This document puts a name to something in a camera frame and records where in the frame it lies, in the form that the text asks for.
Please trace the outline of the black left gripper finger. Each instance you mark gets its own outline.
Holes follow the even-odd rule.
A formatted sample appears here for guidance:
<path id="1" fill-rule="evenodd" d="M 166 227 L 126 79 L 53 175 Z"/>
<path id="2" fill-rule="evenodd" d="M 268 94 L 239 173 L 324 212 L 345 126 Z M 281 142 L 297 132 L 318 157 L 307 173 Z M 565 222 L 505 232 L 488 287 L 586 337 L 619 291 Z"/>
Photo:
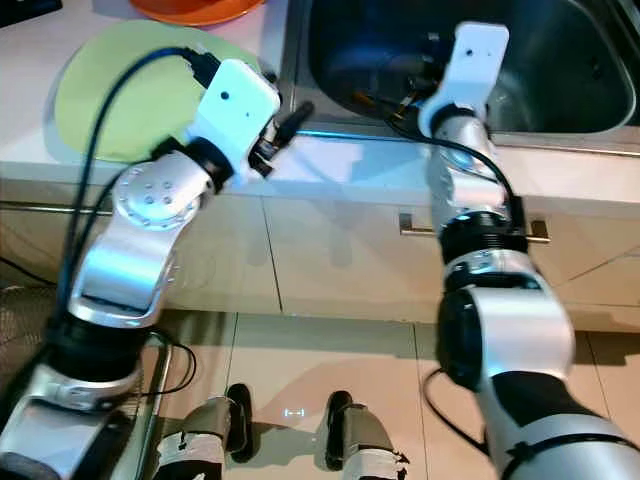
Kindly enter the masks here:
<path id="1" fill-rule="evenodd" d="M 276 123 L 275 142 L 291 143 L 293 138 L 300 133 L 303 123 L 306 123 L 312 114 L 314 114 L 314 102 L 303 101 L 296 110 L 285 115 L 282 120 Z"/>

